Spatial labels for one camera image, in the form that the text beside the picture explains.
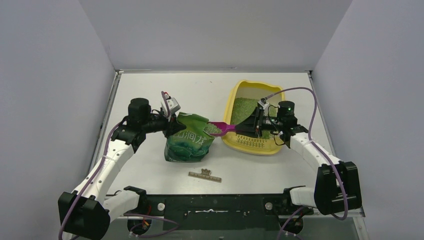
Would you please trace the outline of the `green cat litter bag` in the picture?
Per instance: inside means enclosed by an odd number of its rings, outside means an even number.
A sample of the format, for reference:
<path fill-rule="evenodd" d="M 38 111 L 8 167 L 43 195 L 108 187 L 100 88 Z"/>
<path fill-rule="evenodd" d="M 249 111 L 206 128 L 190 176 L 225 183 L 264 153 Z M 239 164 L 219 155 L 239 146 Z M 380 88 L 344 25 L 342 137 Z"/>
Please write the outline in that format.
<path fill-rule="evenodd" d="M 167 139 L 165 160 L 177 163 L 201 162 L 215 139 L 205 132 L 209 119 L 194 113 L 180 112 L 176 120 L 186 128 Z"/>

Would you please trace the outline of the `yellow litter box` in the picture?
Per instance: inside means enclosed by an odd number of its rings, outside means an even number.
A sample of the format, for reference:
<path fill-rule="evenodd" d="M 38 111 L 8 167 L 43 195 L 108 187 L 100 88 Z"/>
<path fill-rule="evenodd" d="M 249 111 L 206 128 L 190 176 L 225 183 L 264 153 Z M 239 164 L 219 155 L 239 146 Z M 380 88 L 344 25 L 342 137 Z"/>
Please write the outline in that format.
<path fill-rule="evenodd" d="M 272 85 L 260 81 L 240 80 L 230 91 L 224 111 L 223 121 L 230 124 L 233 104 L 236 98 L 262 99 L 273 93 L 281 91 L 281 86 Z M 278 153 L 282 149 L 282 141 L 271 139 L 252 138 L 229 132 L 223 136 L 222 141 L 237 151 L 270 156 Z"/>

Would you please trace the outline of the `magenta plastic scoop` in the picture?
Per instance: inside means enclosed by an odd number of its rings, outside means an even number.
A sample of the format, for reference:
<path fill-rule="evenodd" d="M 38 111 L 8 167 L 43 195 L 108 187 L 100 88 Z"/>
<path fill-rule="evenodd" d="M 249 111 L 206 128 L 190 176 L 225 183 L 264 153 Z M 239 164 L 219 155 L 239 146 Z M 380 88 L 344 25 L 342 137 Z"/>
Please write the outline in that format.
<path fill-rule="evenodd" d="M 234 124 L 227 124 L 221 121 L 210 121 L 203 129 L 205 133 L 213 137 L 222 137 L 227 133 L 235 132 L 236 126 Z"/>

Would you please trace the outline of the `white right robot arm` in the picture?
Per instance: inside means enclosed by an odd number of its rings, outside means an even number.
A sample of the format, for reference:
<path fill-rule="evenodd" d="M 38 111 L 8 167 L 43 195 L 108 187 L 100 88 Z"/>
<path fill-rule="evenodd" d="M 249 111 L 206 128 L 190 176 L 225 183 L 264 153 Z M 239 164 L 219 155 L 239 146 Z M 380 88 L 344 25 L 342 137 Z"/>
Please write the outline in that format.
<path fill-rule="evenodd" d="M 276 116 L 269 116 L 266 108 L 266 105 L 258 102 L 253 112 L 235 126 L 235 133 L 261 138 L 264 131 L 271 132 L 316 172 L 313 187 L 300 185 L 284 190 L 287 196 L 281 199 L 282 209 L 293 214 L 305 206 L 315 208 L 323 215 L 333 215 L 361 208 L 357 166 L 351 161 L 340 160 L 312 139 L 309 130 L 298 124 L 294 102 L 280 101 Z"/>

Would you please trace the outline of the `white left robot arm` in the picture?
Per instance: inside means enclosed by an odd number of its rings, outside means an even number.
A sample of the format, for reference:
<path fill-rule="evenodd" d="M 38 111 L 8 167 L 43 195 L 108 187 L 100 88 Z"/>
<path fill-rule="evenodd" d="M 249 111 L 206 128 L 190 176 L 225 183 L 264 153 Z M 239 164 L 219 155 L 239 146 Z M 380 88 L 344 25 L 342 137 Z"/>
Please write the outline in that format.
<path fill-rule="evenodd" d="M 157 114 L 153 113 L 148 99 L 130 101 L 128 114 L 108 134 L 103 155 L 94 168 L 72 192 L 63 192 L 59 197 L 60 240 L 65 232 L 74 238 L 100 240 L 118 217 L 129 211 L 141 215 L 149 209 L 144 189 L 127 186 L 115 196 L 107 197 L 107 194 L 147 134 L 163 132 L 169 138 L 186 128 L 177 121 L 180 108 L 177 100 L 167 93 L 162 94 Z"/>

